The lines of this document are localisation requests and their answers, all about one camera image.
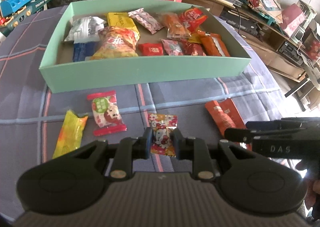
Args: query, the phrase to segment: black robotic device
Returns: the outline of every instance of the black robotic device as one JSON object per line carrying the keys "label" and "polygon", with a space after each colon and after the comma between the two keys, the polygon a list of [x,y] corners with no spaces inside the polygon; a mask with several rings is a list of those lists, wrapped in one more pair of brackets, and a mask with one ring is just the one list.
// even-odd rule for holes
{"label": "black robotic device", "polygon": [[14,226],[309,226],[296,212],[307,192],[297,172],[227,140],[208,146],[178,129],[171,138],[192,173],[132,172],[133,159],[149,158],[151,128],[30,169],[17,183],[26,212]]}

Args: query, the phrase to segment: blue snack package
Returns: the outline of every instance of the blue snack package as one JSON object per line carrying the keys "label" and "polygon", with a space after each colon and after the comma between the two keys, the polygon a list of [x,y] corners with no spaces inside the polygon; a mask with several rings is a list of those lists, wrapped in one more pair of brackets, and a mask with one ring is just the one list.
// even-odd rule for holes
{"label": "blue snack package", "polygon": [[76,43],[73,46],[73,62],[85,61],[86,57],[93,56],[98,42]]}

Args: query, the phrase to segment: black cord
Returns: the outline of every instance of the black cord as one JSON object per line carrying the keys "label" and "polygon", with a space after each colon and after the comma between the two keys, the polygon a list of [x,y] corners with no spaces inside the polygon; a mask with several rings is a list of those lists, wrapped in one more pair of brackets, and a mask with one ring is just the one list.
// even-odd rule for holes
{"label": "black cord", "polygon": [[240,12],[239,12],[239,10],[238,10],[238,7],[237,7],[237,6],[235,6],[235,7],[236,7],[236,10],[237,10],[238,15],[239,15],[239,30],[238,30],[238,34],[240,35],[241,16],[240,16]]}

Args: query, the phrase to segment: person's hand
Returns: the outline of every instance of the person's hand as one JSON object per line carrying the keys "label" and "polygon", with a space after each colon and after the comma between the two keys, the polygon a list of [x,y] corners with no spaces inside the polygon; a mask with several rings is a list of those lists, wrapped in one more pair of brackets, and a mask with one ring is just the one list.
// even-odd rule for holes
{"label": "person's hand", "polygon": [[316,179],[318,172],[313,172],[310,174],[310,170],[312,170],[310,166],[310,162],[306,160],[300,161],[296,165],[297,170],[308,170],[308,173],[304,177],[304,182],[308,186],[308,192],[306,195],[306,198],[304,199],[304,203],[306,205],[306,208],[310,210],[310,208],[315,204],[316,202],[316,195],[320,194],[320,180]]}

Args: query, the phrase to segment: red candy wrapper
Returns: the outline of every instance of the red candy wrapper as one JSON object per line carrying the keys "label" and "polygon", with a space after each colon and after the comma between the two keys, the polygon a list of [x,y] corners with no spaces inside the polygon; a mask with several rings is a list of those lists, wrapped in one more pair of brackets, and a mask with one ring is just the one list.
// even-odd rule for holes
{"label": "red candy wrapper", "polygon": [[167,52],[168,55],[184,55],[178,41],[166,39],[162,39],[161,41],[164,50]]}
{"label": "red candy wrapper", "polygon": [[196,31],[196,28],[198,28],[207,19],[207,17],[208,16],[203,14],[200,9],[192,6],[183,12],[179,16],[179,19],[184,27],[193,33]]}
{"label": "red candy wrapper", "polygon": [[206,54],[203,52],[201,45],[196,43],[190,43],[185,39],[181,40],[182,49],[185,55],[199,55],[205,56]]}
{"label": "red candy wrapper", "polygon": [[153,129],[154,136],[151,152],[160,155],[175,156],[170,133],[177,127],[177,116],[149,113],[148,121]]}
{"label": "red candy wrapper", "polygon": [[129,17],[136,19],[141,25],[143,25],[151,34],[156,33],[161,28],[164,28],[154,17],[142,9],[128,12]]}
{"label": "red candy wrapper", "polygon": [[93,131],[93,135],[102,136],[127,130],[117,106],[116,91],[89,94],[87,100],[92,101],[93,117],[100,127]]}
{"label": "red candy wrapper", "polygon": [[143,56],[163,55],[161,44],[144,43],[138,45]]}

